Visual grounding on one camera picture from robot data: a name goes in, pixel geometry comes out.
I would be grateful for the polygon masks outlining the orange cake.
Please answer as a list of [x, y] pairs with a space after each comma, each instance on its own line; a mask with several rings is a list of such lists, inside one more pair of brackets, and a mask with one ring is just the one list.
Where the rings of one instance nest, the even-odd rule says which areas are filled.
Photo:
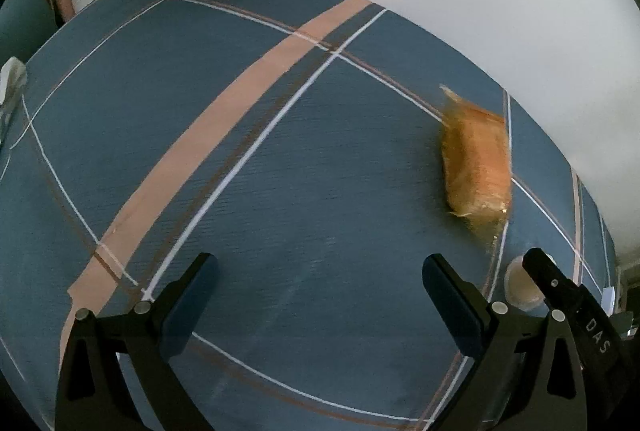
[[506, 119], [441, 86], [442, 164], [447, 204], [481, 240], [498, 237], [512, 204]]

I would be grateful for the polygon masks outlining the cream pudding cup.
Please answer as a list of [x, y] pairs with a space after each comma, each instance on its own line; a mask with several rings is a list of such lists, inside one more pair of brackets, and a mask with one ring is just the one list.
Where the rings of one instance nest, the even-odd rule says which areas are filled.
[[544, 294], [525, 271], [524, 255], [515, 257], [504, 273], [506, 302], [523, 312], [530, 312], [544, 304]]

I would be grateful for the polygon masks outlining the blue plaid tablecloth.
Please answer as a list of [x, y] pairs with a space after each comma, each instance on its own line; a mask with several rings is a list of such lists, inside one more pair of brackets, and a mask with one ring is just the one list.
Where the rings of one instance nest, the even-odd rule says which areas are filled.
[[[96, 0], [29, 60], [1, 150], [1, 368], [38, 429], [95, 250], [107, 315], [216, 255], [172, 367], [218, 430], [426, 428], [471, 365], [423, 289], [430, 253], [492, 299], [533, 247], [595, 297], [614, 283], [612, 237], [559, 148], [483, 70], [375, 3], [285, 70], [119, 255], [107, 229], [178, 137], [345, 1]], [[506, 119], [512, 204], [494, 240], [447, 204], [441, 86]]]

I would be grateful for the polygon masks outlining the teal chair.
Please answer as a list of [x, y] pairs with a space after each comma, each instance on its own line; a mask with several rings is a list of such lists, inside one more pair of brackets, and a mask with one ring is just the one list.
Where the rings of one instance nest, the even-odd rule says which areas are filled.
[[1, 7], [0, 60], [26, 63], [58, 29], [50, 0], [6, 0]]

